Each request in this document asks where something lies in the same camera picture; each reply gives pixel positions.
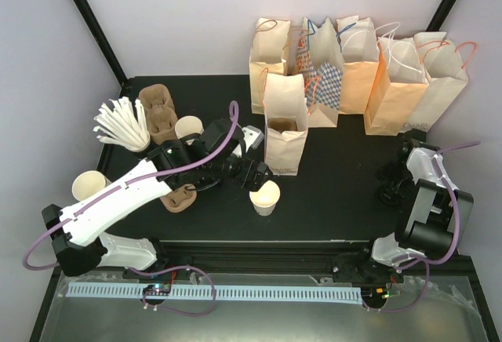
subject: gray floor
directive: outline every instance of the gray floor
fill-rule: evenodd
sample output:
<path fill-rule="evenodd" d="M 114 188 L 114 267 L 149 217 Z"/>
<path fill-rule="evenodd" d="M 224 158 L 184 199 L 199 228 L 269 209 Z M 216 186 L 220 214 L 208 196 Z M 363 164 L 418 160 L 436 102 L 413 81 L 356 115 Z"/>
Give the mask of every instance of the gray floor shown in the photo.
<path fill-rule="evenodd" d="M 308 277 L 215 276 L 218 284 L 316 286 Z M 404 293 L 386 307 L 416 298 L 419 278 L 407 278 Z M 432 279 L 427 297 L 401 314 L 377 314 L 345 304 L 220 302 L 203 318 L 145 311 L 138 300 L 65 298 L 61 283 L 42 341 L 484 341 L 486 335 L 466 278 Z M 205 302 L 173 300 L 171 306 L 197 311 Z"/>

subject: bundle of straws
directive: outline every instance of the bundle of straws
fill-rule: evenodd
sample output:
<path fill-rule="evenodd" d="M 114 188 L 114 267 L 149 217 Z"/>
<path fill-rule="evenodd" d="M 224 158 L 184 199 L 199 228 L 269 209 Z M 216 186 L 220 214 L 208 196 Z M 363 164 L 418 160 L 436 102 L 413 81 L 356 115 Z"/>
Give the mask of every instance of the bundle of straws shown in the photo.
<path fill-rule="evenodd" d="M 136 99 L 136 120 L 129 98 L 123 97 L 110 101 L 113 103 L 114 110 L 112 111 L 103 103 L 100 114 L 94 118 L 101 126 L 96 126 L 93 131 L 101 131 L 106 134 L 106 136 L 97 136 L 97 139 L 104 144 L 119 144 L 135 152 L 147 148 L 150 143 L 150 134 L 147 131 L 143 104 Z"/>

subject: checkered pattern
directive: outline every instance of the checkered pattern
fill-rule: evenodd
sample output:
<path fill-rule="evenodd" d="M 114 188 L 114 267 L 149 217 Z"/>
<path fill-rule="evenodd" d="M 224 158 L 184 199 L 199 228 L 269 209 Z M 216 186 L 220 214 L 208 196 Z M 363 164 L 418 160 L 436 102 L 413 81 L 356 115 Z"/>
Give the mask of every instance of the checkered pattern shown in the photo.
<path fill-rule="evenodd" d="M 304 76 L 305 85 L 317 76 L 314 65 L 312 65 L 307 38 L 305 37 L 301 38 L 298 42 L 298 51 L 296 52 L 296 68 L 298 69 L 298 73 Z"/>
<path fill-rule="evenodd" d="M 315 76 L 321 77 L 315 90 L 315 103 L 324 104 L 333 109 L 340 109 L 340 94 L 342 91 L 342 74 L 332 64 L 325 62 L 321 65 Z M 312 105 L 316 81 L 307 89 L 307 107 Z"/>

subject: wall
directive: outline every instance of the wall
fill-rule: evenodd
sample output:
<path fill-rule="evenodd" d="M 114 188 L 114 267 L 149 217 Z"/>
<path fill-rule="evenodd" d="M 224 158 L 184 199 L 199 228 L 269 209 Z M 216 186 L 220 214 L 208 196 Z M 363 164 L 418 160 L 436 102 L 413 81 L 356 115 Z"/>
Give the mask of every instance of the wall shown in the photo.
<path fill-rule="evenodd" d="M 247 74 L 260 16 L 371 16 L 425 29 L 441 0 L 89 0 L 120 60 L 133 75 Z"/>
<path fill-rule="evenodd" d="M 460 244 L 473 257 L 497 330 L 502 335 L 502 117 L 500 54 L 502 0 L 458 0 L 443 26 L 457 43 L 475 41 L 478 52 L 468 65 L 470 82 L 430 133 L 446 147 L 469 140 L 482 146 L 448 154 L 453 181 L 475 197 Z"/>
<path fill-rule="evenodd" d="M 41 210 L 96 168 L 92 117 L 119 87 L 72 0 L 0 0 L 0 339 L 29 339 L 50 271 L 26 271 Z M 32 263 L 54 261 L 49 242 Z"/>

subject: gray wall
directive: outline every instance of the gray wall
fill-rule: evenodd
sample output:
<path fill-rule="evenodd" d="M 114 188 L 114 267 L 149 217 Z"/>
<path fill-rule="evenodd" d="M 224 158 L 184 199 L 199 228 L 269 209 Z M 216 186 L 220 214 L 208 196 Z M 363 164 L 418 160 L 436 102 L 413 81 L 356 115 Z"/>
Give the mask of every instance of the gray wall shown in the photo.
<path fill-rule="evenodd" d="M 460 251 L 474 259 L 499 334 L 502 334 L 501 10 L 502 0 L 458 0 L 454 6 L 442 29 L 456 43 L 474 41 L 479 48 L 467 68 L 469 84 L 430 134 L 431 141 L 442 146 L 482 141 L 482 146 L 448 154 L 445 164 L 460 189 L 475 197 Z"/>
<path fill-rule="evenodd" d="M 50 271 L 26 271 L 41 210 L 72 201 L 71 182 L 96 168 L 92 132 L 118 83 L 72 0 L 0 0 L 0 339 L 28 340 Z M 33 264 L 54 261 L 49 242 Z"/>
<path fill-rule="evenodd" d="M 320 24 L 360 14 L 425 29 L 441 0 L 89 0 L 126 73 L 247 74 L 260 16 Z"/>

